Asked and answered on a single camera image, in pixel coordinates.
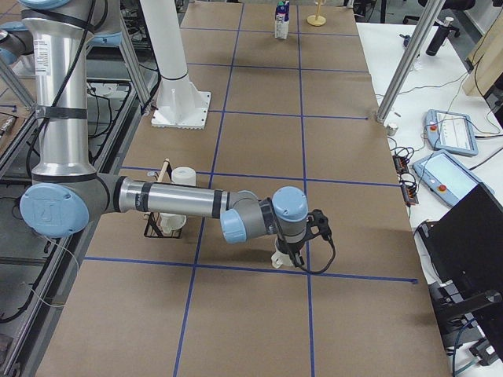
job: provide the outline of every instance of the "device screen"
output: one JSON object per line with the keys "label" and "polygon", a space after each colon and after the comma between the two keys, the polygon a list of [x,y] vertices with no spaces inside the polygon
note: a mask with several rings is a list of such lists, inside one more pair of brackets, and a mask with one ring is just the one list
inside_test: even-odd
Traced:
{"label": "device screen", "polygon": [[440,143],[448,147],[471,149],[466,120],[455,114],[437,112],[440,127]]}
{"label": "device screen", "polygon": [[427,167],[426,170],[440,183],[447,186],[447,189],[458,199],[464,198],[478,183],[442,154],[431,157],[421,166],[423,169]]}

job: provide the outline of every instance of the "black chair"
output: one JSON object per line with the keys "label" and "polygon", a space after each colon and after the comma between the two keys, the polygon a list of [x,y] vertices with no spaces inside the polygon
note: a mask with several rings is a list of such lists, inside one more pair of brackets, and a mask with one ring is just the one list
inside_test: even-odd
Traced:
{"label": "black chair", "polygon": [[[422,5],[425,6],[428,0],[418,0],[418,2]],[[451,10],[469,10],[473,8],[475,5],[475,0],[447,0],[446,3],[443,5],[442,9],[451,9]],[[418,21],[419,17],[418,16],[405,16],[403,17],[403,23],[408,24],[409,20],[415,20]],[[454,31],[454,36],[457,38],[460,36],[459,32],[459,27],[455,27],[450,25],[449,29]]]}

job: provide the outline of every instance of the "black clamp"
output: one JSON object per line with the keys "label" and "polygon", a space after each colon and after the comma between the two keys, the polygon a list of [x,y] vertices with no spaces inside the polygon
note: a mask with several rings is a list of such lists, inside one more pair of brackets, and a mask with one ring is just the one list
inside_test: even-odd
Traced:
{"label": "black clamp", "polygon": [[35,107],[35,116],[37,119],[87,119],[87,110],[85,108],[59,108],[57,106]]}

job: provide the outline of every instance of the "bottle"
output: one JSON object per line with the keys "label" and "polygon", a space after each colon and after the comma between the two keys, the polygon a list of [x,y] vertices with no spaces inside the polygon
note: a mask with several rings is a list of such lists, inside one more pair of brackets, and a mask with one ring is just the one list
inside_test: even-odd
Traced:
{"label": "bottle", "polygon": [[433,39],[430,42],[430,46],[426,49],[426,54],[434,57],[439,51],[440,46],[446,40],[447,36],[450,33],[449,25],[454,21],[453,17],[446,17],[446,20],[443,21],[443,24],[439,26],[439,29],[433,36]]}

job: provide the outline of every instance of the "blue and white device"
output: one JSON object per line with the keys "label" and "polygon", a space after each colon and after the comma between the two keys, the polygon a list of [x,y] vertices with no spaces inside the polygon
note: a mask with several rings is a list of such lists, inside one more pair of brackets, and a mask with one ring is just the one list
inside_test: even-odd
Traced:
{"label": "blue and white device", "polygon": [[434,150],[444,149],[463,156],[479,154],[472,121],[466,114],[428,110],[424,128]]}
{"label": "blue and white device", "polygon": [[482,182],[447,151],[437,151],[416,161],[413,169],[430,190],[452,207]]}

